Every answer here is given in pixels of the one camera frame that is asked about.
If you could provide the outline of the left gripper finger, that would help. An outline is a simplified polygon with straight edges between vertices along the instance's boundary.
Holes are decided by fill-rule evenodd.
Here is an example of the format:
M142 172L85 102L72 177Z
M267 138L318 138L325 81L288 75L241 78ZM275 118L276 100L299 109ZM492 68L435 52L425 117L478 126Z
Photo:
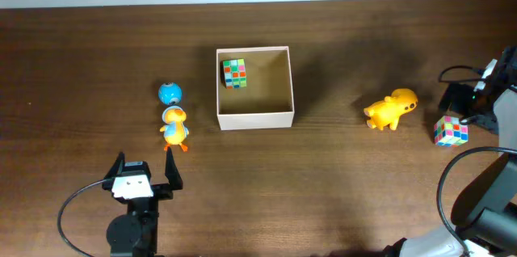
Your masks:
M109 171L106 173L104 178L105 179L113 179L113 178L115 178L123 170L124 164L125 164L124 153L123 152L119 152L115 162L113 163L113 165L111 166Z
M183 189L183 180L179 174L177 166L175 165L174 156L170 147L166 148L165 177L167 177L170 188L173 191Z

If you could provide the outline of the rubik cube pastel colours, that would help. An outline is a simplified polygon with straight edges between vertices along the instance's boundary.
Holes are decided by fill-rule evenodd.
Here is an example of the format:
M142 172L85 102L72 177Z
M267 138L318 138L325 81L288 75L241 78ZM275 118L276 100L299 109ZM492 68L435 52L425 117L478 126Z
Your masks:
M434 143L438 146L457 147L469 141L467 125L453 116L442 116L433 127Z

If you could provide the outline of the yellow duck toy blue jacket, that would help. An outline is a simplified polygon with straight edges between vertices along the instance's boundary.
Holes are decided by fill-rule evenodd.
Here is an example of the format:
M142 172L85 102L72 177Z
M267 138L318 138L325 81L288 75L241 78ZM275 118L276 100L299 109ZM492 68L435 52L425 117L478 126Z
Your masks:
M188 151L187 146L183 144L189 135L189 130L184 124L186 119L186 112L179 106L170 106L162 113L165 125L160 128L160 132L166 141L165 151L173 145L178 145L183 152Z

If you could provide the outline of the rubik cube green orange top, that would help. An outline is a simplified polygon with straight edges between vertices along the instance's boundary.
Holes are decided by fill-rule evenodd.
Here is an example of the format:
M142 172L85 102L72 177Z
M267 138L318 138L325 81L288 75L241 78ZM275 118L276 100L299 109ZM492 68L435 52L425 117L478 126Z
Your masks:
M224 60L221 66L226 89L247 87L246 63L243 58Z

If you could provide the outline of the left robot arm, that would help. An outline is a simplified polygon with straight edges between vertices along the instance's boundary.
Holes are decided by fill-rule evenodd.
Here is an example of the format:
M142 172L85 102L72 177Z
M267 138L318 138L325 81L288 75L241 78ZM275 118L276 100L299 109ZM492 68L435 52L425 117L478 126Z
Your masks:
M183 180L170 148L166 149L166 183L152 184L147 162L126 162L119 153L105 175L102 188L127 206L127 212L111 221L106 238L111 256L155 256L158 250L158 203L171 200L183 189Z

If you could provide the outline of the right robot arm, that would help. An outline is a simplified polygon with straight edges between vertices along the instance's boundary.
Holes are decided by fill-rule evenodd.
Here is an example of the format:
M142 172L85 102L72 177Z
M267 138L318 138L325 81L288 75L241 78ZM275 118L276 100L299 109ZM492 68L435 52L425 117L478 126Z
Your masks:
M510 256L516 253L516 48L509 46L499 59L475 78L448 80L439 101L443 117L434 127L436 145L453 147L467 141L471 124L499 138L496 147L484 146L455 156L444 168L436 191L442 225L418 238L402 238L381 254L404 256ZM442 193L452 168L463 158L496 152L498 158L458 195L447 217Z

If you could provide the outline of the blue ball toy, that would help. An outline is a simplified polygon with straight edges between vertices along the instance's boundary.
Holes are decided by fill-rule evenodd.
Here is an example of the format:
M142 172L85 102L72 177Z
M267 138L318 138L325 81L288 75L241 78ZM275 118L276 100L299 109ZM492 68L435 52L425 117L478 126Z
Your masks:
M158 98L167 106L179 103L182 97L181 87L174 82L163 83L158 89Z

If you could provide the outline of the white cardboard box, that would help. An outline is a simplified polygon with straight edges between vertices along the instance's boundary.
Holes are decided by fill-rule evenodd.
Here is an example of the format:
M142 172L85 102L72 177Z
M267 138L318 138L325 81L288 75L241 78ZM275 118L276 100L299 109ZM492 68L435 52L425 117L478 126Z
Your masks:
M240 59L246 85L227 88L223 62ZM222 130L289 128L294 114L289 47L216 51L216 116Z

